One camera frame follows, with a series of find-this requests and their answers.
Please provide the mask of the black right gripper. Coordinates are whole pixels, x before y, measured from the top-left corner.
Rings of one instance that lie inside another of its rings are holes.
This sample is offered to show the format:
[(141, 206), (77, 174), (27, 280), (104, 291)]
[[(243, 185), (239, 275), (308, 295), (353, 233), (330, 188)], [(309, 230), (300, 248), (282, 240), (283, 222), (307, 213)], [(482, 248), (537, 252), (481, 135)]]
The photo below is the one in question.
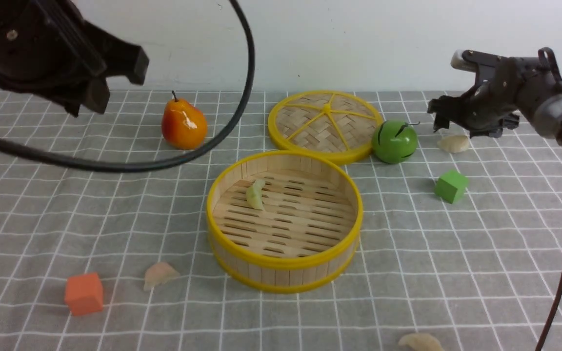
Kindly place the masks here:
[(504, 57), (458, 50), (451, 67), (475, 74), (475, 84), (461, 96), (441, 96), (428, 104), (433, 129), (457, 124), (470, 137), (502, 136), (525, 118), (538, 135), (555, 138), (562, 128), (562, 76), (555, 53), (542, 47), (535, 57)]

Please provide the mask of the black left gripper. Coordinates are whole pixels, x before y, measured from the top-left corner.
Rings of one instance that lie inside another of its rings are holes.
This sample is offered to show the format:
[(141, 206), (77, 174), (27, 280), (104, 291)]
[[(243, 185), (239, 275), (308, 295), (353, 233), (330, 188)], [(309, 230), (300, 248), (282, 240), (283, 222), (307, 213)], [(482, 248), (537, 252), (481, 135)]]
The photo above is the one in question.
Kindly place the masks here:
[(0, 89), (34, 94), (73, 116), (103, 114), (107, 78), (143, 85), (149, 58), (141, 46), (85, 20), (71, 0), (0, 0)]

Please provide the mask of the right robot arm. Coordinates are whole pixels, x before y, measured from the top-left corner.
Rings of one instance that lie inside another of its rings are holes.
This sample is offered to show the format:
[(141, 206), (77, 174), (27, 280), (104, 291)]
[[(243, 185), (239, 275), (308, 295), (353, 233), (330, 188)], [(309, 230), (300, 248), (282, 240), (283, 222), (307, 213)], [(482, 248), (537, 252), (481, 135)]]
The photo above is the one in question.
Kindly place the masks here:
[(434, 131), (454, 123), (470, 137), (499, 138), (523, 117), (539, 136), (562, 147), (562, 76), (552, 49), (542, 47), (535, 57), (459, 50), (451, 67), (474, 73), (475, 84), (459, 97), (430, 100)]

